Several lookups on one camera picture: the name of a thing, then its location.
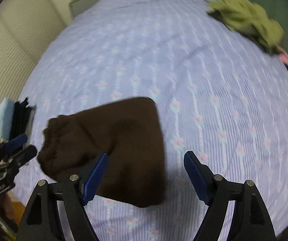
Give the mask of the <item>brown corduroy pants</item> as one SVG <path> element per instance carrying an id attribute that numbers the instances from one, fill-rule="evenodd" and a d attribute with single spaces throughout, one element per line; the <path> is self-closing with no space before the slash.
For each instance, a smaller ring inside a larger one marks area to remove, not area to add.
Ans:
<path id="1" fill-rule="evenodd" d="M 139 208 L 164 201 L 164 140 L 152 99 L 130 98 L 59 115 L 48 121 L 43 134 L 37 160 L 51 179 L 62 182 L 107 153 L 97 195 Z"/>

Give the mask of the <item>light blue folded garment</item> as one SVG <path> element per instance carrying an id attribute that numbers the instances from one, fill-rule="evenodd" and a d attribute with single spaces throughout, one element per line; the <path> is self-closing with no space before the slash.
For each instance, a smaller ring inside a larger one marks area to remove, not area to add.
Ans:
<path id="1" fill-rule="evenodd" d="M 7 141 L 10 138 L 12 118 L 14 113 L 14 102 L 4 98 L 0 103 L 0 139 Z"/>

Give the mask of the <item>black folded garment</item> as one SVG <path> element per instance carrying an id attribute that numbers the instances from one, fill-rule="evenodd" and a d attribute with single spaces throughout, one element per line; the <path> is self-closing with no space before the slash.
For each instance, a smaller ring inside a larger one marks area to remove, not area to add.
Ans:
<path id="1" fill-rule="evenodd" d="M 31 106 L 27 97 L 22 102 L 17 101 L 14 103 L 9 140 L 20 134 L 25 134 L 30 138 L 35 112 L 36 106 Z"/>

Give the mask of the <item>purple floral bed sheet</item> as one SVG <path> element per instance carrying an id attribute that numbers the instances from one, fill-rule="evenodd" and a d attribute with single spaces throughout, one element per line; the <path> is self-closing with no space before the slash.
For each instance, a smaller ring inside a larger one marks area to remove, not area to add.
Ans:
<path id="1" fill-rule="evenodd" d="M 156 102 L 167 199 L 136 208 L 96 197 L 86 212 L 100 240 L 194 237 L 207 207 L 184 169 L 188 150 L 227 180 L 253 180 L 276 234 L 288 227 L 288 71 L 207 11 L 207 0 L 101 0 L 50 44 L 20 93 L 37 107 L 37 148 L 52 117 Z"/>

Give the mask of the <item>white louvered wardrobe door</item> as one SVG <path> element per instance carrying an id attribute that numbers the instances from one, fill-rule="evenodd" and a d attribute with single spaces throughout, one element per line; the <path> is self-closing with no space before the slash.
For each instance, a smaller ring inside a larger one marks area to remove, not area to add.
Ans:
<path id="1" fill-rule="evenodd" d="M 18 100 L 48 45 L 64 29 L 51 0 L 3 0 L 0 5 L 0 103 Z"/>

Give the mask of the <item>pink patterned garment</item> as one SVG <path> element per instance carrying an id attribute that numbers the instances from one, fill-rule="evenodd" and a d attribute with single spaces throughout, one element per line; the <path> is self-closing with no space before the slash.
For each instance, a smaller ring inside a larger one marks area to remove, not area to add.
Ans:
<path id="1" fill-rule="evenodd" d="M 280 53 L 278 54 L 279 59 L 283 62 L 288 70 L 288 53 L 280 46 L 278 46 Z"/>

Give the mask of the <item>olive green garment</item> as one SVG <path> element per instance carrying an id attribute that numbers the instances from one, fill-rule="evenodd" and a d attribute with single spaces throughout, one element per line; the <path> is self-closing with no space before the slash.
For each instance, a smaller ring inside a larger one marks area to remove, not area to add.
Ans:
<path id="1" fill-rule="evenodd" d="M 259 4 L 249 0 L 214 0 L 207 6 L 210 8 L 208 15 L 231 31 L 249 38 L 264 52 L 270 55 L 281 53 L 279 45 L 284 30 Z"/>

